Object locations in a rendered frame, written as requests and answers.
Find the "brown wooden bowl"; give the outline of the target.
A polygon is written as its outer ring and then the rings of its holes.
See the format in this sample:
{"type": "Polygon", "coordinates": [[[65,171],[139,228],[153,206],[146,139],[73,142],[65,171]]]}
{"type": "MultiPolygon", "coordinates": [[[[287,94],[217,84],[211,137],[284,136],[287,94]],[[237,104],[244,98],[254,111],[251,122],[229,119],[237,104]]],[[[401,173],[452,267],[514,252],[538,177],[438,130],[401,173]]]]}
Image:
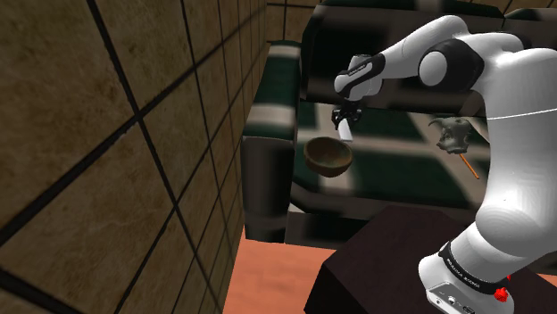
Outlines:
{"type": "Polygon", "coordinates": [[[329,136],[315,137],[305,143],[303,157],[311,171],[325,178],[340,176],[353,163],[350,146],[329,136]]]}

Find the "small white flat block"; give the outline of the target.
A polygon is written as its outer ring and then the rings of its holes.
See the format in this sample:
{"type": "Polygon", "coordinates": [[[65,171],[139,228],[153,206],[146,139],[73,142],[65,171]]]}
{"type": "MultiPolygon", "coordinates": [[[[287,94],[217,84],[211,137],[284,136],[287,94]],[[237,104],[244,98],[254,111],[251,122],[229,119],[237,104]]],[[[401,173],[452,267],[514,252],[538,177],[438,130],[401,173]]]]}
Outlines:
{"type": "Polygon", "coordinates": [[[340,121],[340,123],[338,124],[338,128],[337,128],[338,134],[339,134],[339,138],[341,141],[343,142],[352,142],[353,141],[353,135],[350,129],[350,125],[347,121],[347,119],[343,119],[340,121]]]}

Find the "green and grey striped sofa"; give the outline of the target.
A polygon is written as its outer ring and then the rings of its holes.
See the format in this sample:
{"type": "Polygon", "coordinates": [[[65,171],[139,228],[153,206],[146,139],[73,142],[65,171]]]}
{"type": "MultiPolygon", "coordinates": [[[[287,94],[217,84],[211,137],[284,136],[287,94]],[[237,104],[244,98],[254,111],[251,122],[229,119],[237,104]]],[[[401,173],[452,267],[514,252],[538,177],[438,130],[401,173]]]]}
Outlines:
{"type": "Polygon", "coordinates": [[[509,31],[557,50],[557,0],[269,0],[262,17],[268,53],[248,112],[237,166],[248,238],[336,249],[390,205],[476,214],[486,188],[489,141],[474,93],[436,93],[417,78],[387,80],[349,123],[349,169],[325,178],[303,146],[340,140],[330,114],[334,77],[355,54],[377,53],[444,15],[473,33],[509,31]],[[461,117],[472,129],[464,153],[436,143],[434,118],[461,117]]]}

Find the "orange pencil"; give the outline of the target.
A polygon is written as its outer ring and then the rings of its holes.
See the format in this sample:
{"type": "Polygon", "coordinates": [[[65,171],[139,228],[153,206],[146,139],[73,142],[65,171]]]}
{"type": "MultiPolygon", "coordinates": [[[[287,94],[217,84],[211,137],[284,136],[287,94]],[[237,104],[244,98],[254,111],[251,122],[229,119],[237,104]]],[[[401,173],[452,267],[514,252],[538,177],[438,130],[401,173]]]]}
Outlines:
{"type": "Polygon", "coordinates": [[[468,162],[468,160],[465,158],[463,153],[459,153],[459,156],[461,158],[461,160],[464,162],[464,164],[466,165],[466,167],[469,169],[469,171],[471,172],[471,174],[473,175],[473,177],[475,179],[479,179],[478,173],[473,169],[473,167],[470,165],[470,163],[468,162]]]}

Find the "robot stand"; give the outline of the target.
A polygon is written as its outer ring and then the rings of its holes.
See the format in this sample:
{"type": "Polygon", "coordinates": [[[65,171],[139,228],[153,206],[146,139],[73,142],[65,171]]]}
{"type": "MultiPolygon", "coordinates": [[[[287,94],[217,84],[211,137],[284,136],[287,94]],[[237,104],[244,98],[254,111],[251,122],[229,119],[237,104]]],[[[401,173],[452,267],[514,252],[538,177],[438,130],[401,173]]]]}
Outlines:
{"type": "Polygon", "coordinates": [[[419,262],[474,217],[386,207],[322,263],[305,314],[443,314],[428,302],[419,262]]]}

